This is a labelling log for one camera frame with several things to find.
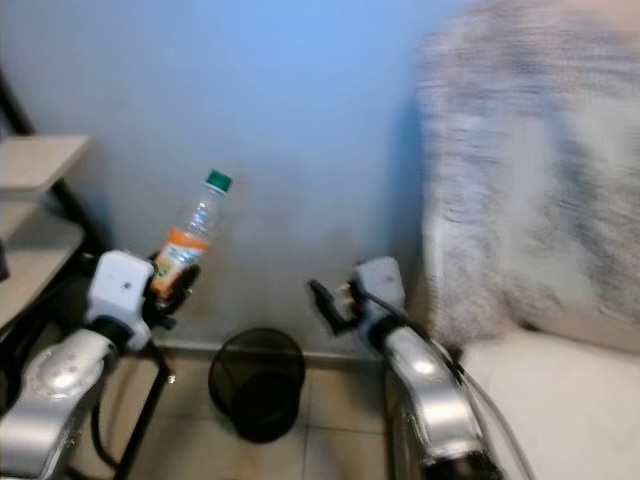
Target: beige floor tile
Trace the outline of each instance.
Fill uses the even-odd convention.
[[[265,445],[238,438],[224,420],[157,417],[131,480],[300,480],[306,429]]]
[[[386,480],[384,436],[310,428],[303,480]]]
[[[382,433],[380,375],[375,372],[313,370],[309,375],[309,426]]]
[[[224,418],[209,396],[210,361],[178,358],[172,361],[175,382],[167,385],[156,409],[157,415],[199,419]],[[306,424],[310,382],[305,382],[300,398],[298,421]]]

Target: chair cushion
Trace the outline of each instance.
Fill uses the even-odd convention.
[[[553,0],[486,0],[431,39],[419,98],[431,333],[512,320],[640,351],[640,55]]]
[[[520,331],[469,344],[463,364],[507,417],[538,479],[637,478],[640,355]],[[481,410],[500,464],[523,478]]]

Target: baseboard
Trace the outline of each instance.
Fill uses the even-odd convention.
[[[222,347],[221,343],[191,342],[184,340],[156,340],[160,349],[167,351],[172,356],[187,357],[198,360],[213,360],[216,352]],[[327,370],[378,370],[382,361],[376,358],[367,358],[357,355],[348,355],[332,352],[314,352],[303,350],[305,362],[308,368]]]

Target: white cushion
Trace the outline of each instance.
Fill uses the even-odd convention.
[[[638,478],[640,355],[521,331],[470,344],[463,364],[507,417],[538,479]],[[509,478],[523,478],[484,417]]]

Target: green bottle cap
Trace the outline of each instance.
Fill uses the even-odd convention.
[[[231,177],[227,177],[224,173],[220,173],[217,170],[211,170],[209,178],[207,178],[207,183],[209,185],[224,193],[229,191],[232,181]]]

